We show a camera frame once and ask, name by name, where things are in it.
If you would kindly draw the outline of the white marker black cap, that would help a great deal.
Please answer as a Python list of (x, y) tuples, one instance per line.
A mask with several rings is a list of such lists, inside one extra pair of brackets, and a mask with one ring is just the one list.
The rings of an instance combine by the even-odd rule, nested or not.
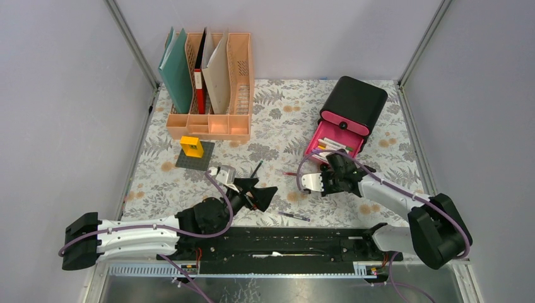
[(332, 145), (332, 146), (338, 146), (340, 148), (346, 148), (347, 146), (342, 144), (342, 143), (339, 143), (337, 141), (334, 141), (334, 140), (330, 140), (328, 138), (324, 138), (323, 141), (325, 141), (327, 144), (329, 145)]

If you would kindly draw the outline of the black pink drawer box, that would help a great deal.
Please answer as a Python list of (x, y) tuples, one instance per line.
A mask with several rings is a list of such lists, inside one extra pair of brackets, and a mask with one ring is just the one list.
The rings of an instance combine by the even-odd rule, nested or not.
[(319, 110), (317, 129), (304, 154), (309, 155), (324, 138), (350, 146), (355, 158), (364, 148), (388, 99), (387, 92), (363, 81), (342, 76)]

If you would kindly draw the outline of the beige kraft notebook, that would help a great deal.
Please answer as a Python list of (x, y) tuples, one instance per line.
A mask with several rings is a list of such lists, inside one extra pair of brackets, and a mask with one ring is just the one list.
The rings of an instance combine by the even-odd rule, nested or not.
[(214, 114), (226, 114), (230, 103), (227, 42), (228, 32), (215, 43), (211, 30), (206, 27), (201, 72)]

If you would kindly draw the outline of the red binder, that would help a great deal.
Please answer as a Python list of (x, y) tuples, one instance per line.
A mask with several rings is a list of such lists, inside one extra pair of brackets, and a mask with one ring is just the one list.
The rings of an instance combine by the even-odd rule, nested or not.
[(199, 44), (199, 49), (197, 52), (197, 57), (194, 65), (194, 84), (196, 89), (197, 97), (197, 110), (199, 114), (206, 113), (206, 92), (204, 89), (204, 80), (202, 74), (202, 63), (203, 63), (203, 54), (204, 54), (204, 45), (206, 42), (207, 28), (203, 30), (201, 41)]

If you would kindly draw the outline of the teal folder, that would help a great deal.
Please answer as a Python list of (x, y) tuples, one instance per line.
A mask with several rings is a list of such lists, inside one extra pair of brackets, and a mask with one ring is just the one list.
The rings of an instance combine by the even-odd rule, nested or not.
[(187, 33), (184, 29), (177, 31), (174, 27), (165, 44), (158, 71), (178, 114), (188, 114), (193, 99), (192, 82), (189, 72), (185, 44)]

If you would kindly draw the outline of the white marker green cap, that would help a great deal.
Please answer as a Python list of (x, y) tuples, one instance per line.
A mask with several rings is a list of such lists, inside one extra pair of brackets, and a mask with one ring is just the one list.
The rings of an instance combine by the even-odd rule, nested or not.
[(326, 147), (333, 147), (335, 150), (340, 150), (340, 149), (344, 149), (347, 154), (350, 154), (351, 152), (353, 152), (353, 149), (350, 147), (350, 146), (346, 146), (346, 145), (341, 145), (339, 143), (333, 143), (333, 142), (325, 142), (325, 146)]

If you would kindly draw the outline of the white purple marker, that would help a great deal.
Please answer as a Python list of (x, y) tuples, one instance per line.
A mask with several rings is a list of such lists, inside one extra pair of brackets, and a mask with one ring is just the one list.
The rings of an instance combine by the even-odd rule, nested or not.
[(315, 156), (317, 157), (327, 157), (330, 153), (329, 152), (326, 152), (325, 150), (321, 150), (321, 149), (314, 149), (312, 150), (312, 152), (314, 153)]

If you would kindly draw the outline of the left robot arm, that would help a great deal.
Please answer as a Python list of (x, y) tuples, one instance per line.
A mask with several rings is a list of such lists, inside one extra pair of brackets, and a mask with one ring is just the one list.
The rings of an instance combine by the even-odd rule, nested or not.
[(192, 239), (223, 235), (242, 208), (261, 212), (269, 208), (278, 188), (257, 187), (258, 182), (258, 178), (235, 179), (222, 197), (208, 197), (164, 218), (124, 222), (85, 213), (65, 229), (64, 246), (58, 252), (61, 268), (76, 271), (107, 259), (157, 254), (189, 259), (196, 250)]

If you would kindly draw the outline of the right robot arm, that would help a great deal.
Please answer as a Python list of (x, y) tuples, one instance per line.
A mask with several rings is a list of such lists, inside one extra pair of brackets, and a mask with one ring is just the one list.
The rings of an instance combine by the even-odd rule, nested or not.
[(412, 193), (342, 151), (328, 153), (326, 159), (326, 170), (301, 177), (308, 190), (322, 196), (351, 193), (380, 203), (408, 223), (406, 227), (380, 223), (366, 230), (362, 252), (368, 259), (377, 260), (385, 253), (406, 253), (437, 270), (469, 254), (473, 239), (446, 194)]

